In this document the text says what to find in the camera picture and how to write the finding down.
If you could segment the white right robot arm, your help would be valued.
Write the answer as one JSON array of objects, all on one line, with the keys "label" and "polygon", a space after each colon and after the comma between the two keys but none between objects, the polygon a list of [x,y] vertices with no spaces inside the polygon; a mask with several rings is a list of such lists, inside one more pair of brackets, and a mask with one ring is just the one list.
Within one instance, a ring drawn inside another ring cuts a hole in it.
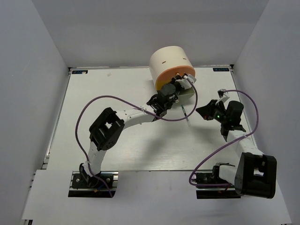
[{"label": "white right robot arm", "polygon": [[196,109],[204,120],[221,124],[220,133],[239,157],[238,165],[216,163],[210,172],[197,172],[197,197],[202,199],[240,198],[243,195],[271,199],[276,192],[277,160],[262,153],[246,136],[241,125],[244,105],[211,100]]}]

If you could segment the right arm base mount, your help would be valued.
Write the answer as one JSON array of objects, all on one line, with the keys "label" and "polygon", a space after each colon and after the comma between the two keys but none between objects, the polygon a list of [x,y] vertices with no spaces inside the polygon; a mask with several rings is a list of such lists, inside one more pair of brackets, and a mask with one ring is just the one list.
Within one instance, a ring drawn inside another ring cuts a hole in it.
[{"label": "right arm base mount", "polygon": [[196,198],[199,200],[240,199],[234,185],[217,178],[212,172],[197,172],[192,175],[192,184],[196,184]]}]

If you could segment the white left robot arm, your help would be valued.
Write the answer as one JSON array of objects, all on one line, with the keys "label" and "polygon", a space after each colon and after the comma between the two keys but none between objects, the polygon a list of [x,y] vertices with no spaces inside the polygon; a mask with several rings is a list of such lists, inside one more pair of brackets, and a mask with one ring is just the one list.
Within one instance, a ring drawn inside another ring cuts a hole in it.
[{"label": "white left robot arm", "polygon": [[83,182],[88,187],[98,184],[106,151],[116,144],[123,130],[138,124],[162,120],[172,105],[178,101],[179,95],[191,87],[187,76],[183,78],[177,76],[164,84],[143,106],[133,105],[115,96],[99,96],[91,100],[88,105],[97,99],[114,98],[132,106],[133,109],[114,111],[108,107],[92,123],[89,128],[90,149],[84,152],[86,161],[80,166]]}]

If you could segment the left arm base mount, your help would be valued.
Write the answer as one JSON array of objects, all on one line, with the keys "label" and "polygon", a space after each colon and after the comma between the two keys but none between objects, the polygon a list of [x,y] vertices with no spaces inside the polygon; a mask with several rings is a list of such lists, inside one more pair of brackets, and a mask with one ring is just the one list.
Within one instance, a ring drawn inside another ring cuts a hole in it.
[{"label": "left arm base mount", "polygon": [[104,182],[92,178],[88,184],[79,172],[73,172],[68,191],[68,197],[82,198],[111,198],[114,197],[118,185],[118,172],[101,172],[100,177],[108,185],[111,194]]}]

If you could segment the green gel pen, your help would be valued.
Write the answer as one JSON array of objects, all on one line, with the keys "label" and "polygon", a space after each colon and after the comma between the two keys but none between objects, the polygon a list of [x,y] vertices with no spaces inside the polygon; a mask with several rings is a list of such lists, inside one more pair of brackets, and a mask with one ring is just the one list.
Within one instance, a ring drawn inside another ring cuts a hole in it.
[{"label": "green gel pen", "polygon": [[186,110],[185,110],[185,108],[184,108],[183,105],[181,105],[181,108],[182,108],[183,114],[184,114],[184,116],[185,116],[185,118],[186,118],[187,125],[190,127],[191,124],[190,124],[190,121],[189,121],[189,119],[188,119],[188,117],[187,117]]}]

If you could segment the round cream drawer organizer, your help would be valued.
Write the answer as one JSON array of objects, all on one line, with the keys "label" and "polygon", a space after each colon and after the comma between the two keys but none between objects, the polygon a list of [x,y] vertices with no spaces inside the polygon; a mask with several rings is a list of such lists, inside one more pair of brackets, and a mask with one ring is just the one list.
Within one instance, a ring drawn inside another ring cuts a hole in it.
[{"label": "round cream drawer organizer", "polygon": [[196,82],[195,69],[179,46],[167,46],[155,51],[150,58],[149,69],[157,91],[177,75],[191,75],[192,82]]}]

